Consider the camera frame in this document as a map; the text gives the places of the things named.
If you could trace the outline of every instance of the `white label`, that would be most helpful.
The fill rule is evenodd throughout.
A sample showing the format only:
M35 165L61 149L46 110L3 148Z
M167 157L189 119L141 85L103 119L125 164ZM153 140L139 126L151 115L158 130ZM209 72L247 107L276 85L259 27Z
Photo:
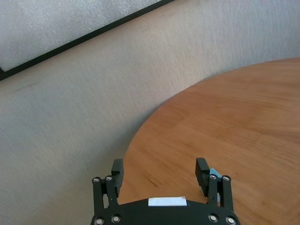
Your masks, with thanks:
M184 196L171 198L149 198L148 206L187 206L187 201Z

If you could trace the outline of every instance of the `wood grain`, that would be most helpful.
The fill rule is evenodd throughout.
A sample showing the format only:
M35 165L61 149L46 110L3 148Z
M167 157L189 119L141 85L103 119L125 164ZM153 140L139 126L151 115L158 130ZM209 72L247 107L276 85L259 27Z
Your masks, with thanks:
M143 124L125 160L120 203L205 202L195 159L232 177L243 225L300 219L300 58L236 69L184 90Z

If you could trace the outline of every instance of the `black frame edge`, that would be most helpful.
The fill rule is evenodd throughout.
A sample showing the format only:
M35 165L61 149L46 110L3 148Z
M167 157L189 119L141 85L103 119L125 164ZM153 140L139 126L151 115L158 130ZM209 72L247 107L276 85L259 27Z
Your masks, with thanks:
M174 1L174 0L161 0L161 1L156 2L156 3L154 3L150 6L145 7L143 9L140 9L139 11L136 11L135 13L127 15L127 16L119 19L119 20L116 20L116 21L114 21L114 22L112 22L112 23L110 23L110 24L108 24L104 27L101 27L101 28L99 28L95 31L92 31L91 33L88 33L88 34L86 34L86 35L84 35L80 38L77 38L73 41L70 41L69 43L66 43L66 44L64 44L64 45L62 45L58 48L55 48L55 49L53 49L53 50L51 50L51 51L49 51L45 54L42 54L42 55L40 55L40 56L38 56L38 57L36 57L32 60L29 60L29 61L15 67L15 68L12 68L8 71L4 72L2 69L0 69L0 81L4 80L4 79L6 79L6 78L8 78L8 77L10 77L14 74L17 74L17 73L19 73L19 72L21 72L25 69L28 69L29 67L32 67L32 66L34 66L34 65L36 65L36 64L38 64L38 63L40 63L44 60L47 60L47 59L51 58L52 56L55 56L59 53L62 53L62 52L66 51L66 50L68 50L68 49L70 49L70 48L72 48L76 45L79 45L79 44L81 44L81 43L83 43L87 40L90 40L90 39L92 39L92 38L94 38L94 37L96 37L100 34L103 34L103 33L107 32L107 31L109 31L109 30L111 30L115 27L118 27L118 26L120 26L120 25L122 25L122 24L124 24L124 23L126 23L130 20L133 20L133 19L135 19L139 16L142 16L142 15L144 15L144 14L146 14L146 13L148 13L148 12L158 8L158 7L161 7L161 6L163 6L163 5L165 5L169 2L172 2L172 1Z

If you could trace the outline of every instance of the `screw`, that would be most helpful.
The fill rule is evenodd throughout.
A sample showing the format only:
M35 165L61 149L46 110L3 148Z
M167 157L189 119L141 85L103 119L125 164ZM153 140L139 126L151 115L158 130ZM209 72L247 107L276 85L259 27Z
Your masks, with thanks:
M217 216L215 216L215 215L213 215L213 214L210 214L210 215L208 216L208 219L210 219L210 221L211 221L211 222L214 222L214 223L216 223L216 222L218 221Z
M226 222L230 225L235 225L236 224L236 221L231 217L227 217Z
M95 225L102 225L104 223L104 219L99 218L95 221Z
M229 178L229 177L226 177L226 176L224 176L223 179L226 180L226 181L229 181L229 180L230 180L230 178Z
M121 218L119 216L113 216L113 218L112 218L113 223L118 223L120 220L121 220Z

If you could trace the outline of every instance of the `round table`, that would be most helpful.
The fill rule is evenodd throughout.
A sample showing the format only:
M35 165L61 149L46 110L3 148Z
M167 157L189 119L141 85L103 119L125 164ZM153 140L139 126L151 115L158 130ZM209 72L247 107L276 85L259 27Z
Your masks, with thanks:
M139 129L119 202L185 196L206 202L196 158L232 178L242 225L300 220L300 58L239 68L177 94Z

